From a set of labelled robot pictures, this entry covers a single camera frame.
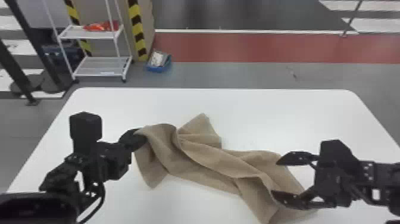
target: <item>cloth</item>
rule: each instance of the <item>cloth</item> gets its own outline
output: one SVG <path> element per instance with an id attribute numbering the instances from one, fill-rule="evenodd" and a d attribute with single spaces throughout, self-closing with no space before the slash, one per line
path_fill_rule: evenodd
<path id="1" fill-rule="evenodd" d="M 173 125 L 146 126 L 136 133 L 148 138 L 135 152 L 139 170 L 151 188 L 169 173 L 239 195 L 258 220 L 278 223 L 296 219 L 312 211 L 287 209 L 278 205 L 271 189 L 300 193 L 304 189 L 270 151 L 231 151 L 221 148 L 208 117 L 196 116 L 180 129 Z"/>

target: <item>white table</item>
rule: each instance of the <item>white table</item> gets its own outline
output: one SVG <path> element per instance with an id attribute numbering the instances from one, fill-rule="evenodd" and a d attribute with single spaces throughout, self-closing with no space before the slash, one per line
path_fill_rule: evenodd
<path id="1" fill-rule="evenodd" d="M 400 158 L 395 141 L 349 91 L 84 88 L 68 100 L 9 192 L 37 191 L 44 175 L 72 152 L 68 117 L 81 111 L 102 117 L 103 140 L 111 142 L 134 127 L 181 126 L 204 112 L 228 149 L 318 154 L 322 140 L 341 139 L 359 159 L 393 163 Z M 312 185 L 312 169 L 291 171 L 304 187 Z M 106 188 L 105 204 L 89 223 L 259 224 L 235 195 L 172 176 L 149 189 L 135 160 L 121 180 L 107 182 Z M 320 210 L 297 223 L 380 224 L 388 219 L 396 217 L 386 208 L 358 201 L 350 209 Z"/>

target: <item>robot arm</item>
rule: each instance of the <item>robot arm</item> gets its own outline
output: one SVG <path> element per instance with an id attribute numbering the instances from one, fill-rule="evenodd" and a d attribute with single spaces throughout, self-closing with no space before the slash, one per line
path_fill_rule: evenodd
<path id="1" fill-rule="evenodd" d="M 102 122 L 98 115 L 79 113 L 70 117 L 73 153 L 50 171 L 39 187 L 40 193 L 0 195 L 0 223 L 77 223 L 77 217 L 96 200 L 99 204 L 79 221 L 88 221 L 103 205 L 104 182 L 119 180 L 131 163 L 131 154 L 146 143 L 147 138 L 127 131 L 116 143 L 99 141 Z M 75 181 L 83 176 L 83 189 Z"/>
<path id="2" fill-rule="evenodd" d="M 281 166 L 309 165 L 315 170 L 314 185 L 299 195 L 273 191 L 273 197 L 292 209 L 349 207 L 363 200 L 386 206 L 400 216 L 400 164 L 360 161 L 340 140 L 323 141 L 320 155 L 292 151 L 277 161 Z"/>

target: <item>shelf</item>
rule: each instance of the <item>shelf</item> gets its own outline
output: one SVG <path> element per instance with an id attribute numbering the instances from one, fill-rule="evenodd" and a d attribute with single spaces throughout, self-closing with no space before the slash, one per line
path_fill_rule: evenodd
<path id="1" fill-rule="evenodd" d="M 123 65 L 123 71 L 121 65 L 118 62 L 121 60 Z M 74 72 L 74 76 L 125 76 L 129 65 L 132 61 L 132 57 L 86 57 L 79 64 Z"/>
<path id="2" fill-rule="evenodd" d="M 116 30 L 115 39 L 118 39 L 119 35 L 121 34 L 122 30 L 124 29 L 124 25 L 120 24 L 120 28 Z M 83 28 L 83 26 L 74 26 L 69 25 L 65 28 L 60 35 L 58 35 L 60 39 L 113 39 L 113 32 L 112 31 L 87 31 Z"/>

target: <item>red object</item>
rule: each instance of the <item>red object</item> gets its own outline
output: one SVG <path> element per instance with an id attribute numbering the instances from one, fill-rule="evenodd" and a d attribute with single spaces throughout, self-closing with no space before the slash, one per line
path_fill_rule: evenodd
<path id="1" fill-rule="evenodd" d="M 118 20 L 112 21 L 114 30 L 117 31 L 120 28 L 120 23 Z M 105 21 L 103 23 L 92 23 L 83 27 L 87 31 L 112 31 L 110 21 Z"/>
<path id="2" fill-rule="evenodd" d="M 156 33 L 175 62 L 400 64 L 400 35 Z"/>

